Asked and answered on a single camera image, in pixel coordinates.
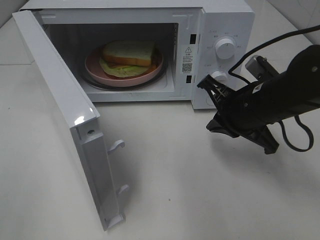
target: table surface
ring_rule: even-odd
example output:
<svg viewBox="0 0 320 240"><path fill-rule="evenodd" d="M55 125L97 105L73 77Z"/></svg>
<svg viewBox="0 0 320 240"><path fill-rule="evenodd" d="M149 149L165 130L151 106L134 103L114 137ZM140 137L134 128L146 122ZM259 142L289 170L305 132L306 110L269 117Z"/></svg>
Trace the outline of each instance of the table surface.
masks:
<svg viewBox="0 0 320 240"><path fill-rule="evenodd" d="M248 3L256 12L248 49L295 30L269 3ZM284 71L310 44L295 36L259 54ZM207 131L215 111L188 101L96 104L106 143L126 142L110 156L115 185L131 186L126 221L104 232L39 79L11 19L0 29L0 239L319 239L319 110L301 117L313 130L312 150L288 148L274 124L280 147L265 155L243 138ZM306 147L306 134L291 119L285 124L292 142Z"/></svg>

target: white microwave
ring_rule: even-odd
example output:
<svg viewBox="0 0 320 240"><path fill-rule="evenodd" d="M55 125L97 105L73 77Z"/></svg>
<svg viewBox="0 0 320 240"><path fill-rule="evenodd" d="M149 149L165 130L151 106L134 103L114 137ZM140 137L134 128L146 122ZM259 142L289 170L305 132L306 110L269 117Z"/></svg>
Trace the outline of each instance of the white microwave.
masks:
<svg viewBox="0 0 320 240"><path fill-rule="evenodd" d="M254 13L244 0L29 0L13 18L106 230L124 219L108 159L124 143L105 146L93 102L191 101L194 109L214 108L197 84L212 74L236 86L227 71L245 53ZM159 74L122 88L92 79L88 55L116 40L155 42L163 56Z"/></svg>

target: power knob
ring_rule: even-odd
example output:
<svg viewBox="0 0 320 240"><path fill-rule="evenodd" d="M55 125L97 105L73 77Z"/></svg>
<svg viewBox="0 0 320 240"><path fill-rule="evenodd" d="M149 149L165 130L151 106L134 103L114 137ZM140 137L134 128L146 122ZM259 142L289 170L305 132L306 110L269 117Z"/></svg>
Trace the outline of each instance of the power knob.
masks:
<svg viewBox="0 0 320 240"><path fill-rule="evenodd" d="M215 53L220 59L231 58L236 51L236 43L230 37L220 39L215 45Z"/></svg>
<svg viewBox="0 0 320 240"><path fill-rule="evenodd" d="M225 82L228 81L228 76L224 71L214 71L211 74L211 77L213 77L218 82L225 84Z"/></svg>

